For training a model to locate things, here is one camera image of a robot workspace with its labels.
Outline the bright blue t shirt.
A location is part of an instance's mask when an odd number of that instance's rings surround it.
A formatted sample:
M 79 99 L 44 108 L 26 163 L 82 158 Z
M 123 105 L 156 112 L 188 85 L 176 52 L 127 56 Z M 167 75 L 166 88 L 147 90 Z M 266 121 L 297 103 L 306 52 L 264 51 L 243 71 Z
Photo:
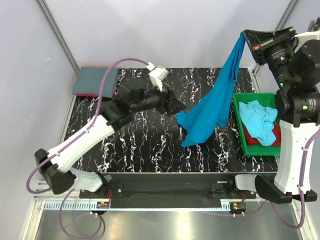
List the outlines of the bright blue t shirt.
M 226 126 L 245 43 L 241 32 L 212 89 L 189 112 L 176 115 L 177 123 L 187 132 L 183 148 L 206 142 L 216 126 Z

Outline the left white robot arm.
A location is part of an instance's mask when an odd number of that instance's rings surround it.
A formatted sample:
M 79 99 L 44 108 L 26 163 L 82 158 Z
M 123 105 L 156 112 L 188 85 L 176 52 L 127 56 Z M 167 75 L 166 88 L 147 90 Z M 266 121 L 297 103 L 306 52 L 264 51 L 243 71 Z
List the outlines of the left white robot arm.
M 100 173 L 75 169 L 73 164 L 97 143 L 129 124 L 135 113 L 156 109 L 173 116 L 186 108 L 171 88 L 148 89 L 141 79 L 133 77 L 122 83 L 105 108 L 74 135 L 48 151 L 41 148 L 35 152 L 39 172 L 55 195 L 84 190 L 103 198 L 108 193 L 108 180 Z

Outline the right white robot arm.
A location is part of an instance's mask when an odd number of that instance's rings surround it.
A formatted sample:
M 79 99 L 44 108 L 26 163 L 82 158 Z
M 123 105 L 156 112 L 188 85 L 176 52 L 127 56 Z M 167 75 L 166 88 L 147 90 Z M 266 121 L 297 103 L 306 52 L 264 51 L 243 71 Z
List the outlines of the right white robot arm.
M 245 30 L 255 62 L 268 65 L 279 89 L 275 94 L 281 129 L 278 171 L 275 177 L 239 174 L 227 185 L 228 195 L 245 191 L 276 204 L 314 202 L 310 185 L 313 142 L 320 134 L 320 32 L 298 34 L 293 27 L 277 31 Z

